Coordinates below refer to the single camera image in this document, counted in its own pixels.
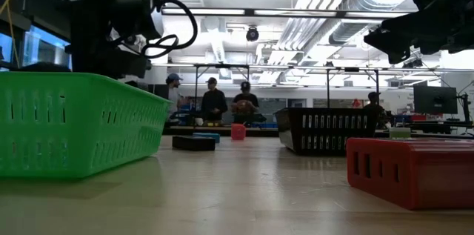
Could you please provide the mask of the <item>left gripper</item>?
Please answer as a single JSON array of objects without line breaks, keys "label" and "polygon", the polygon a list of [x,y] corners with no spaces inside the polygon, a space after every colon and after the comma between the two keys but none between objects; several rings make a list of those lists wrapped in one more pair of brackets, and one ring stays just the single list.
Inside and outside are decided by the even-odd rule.
[{"label": "left gripper", "polygon": [[73,4],[70,8],[70,55],[73,71],[94,73],[121,79],[143,78],[151,61],[139,54],[119,48],[110,41],[110,21],[95,7]]}]

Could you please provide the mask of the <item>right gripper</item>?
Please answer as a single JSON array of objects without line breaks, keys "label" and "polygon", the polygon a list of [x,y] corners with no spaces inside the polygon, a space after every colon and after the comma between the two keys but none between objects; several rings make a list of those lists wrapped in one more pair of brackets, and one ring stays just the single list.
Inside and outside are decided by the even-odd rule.
[{"label": "right gripper", "polygon": [[398,64],[411,55],[411,41],[390,31],[409,31],[414,48],[423,54],[440,50],[458,53],[473,49],[473,5],[432,4],[421,11],[384,20],[381,28],[371,30],[364,42],[387,54],[390,64]]}]

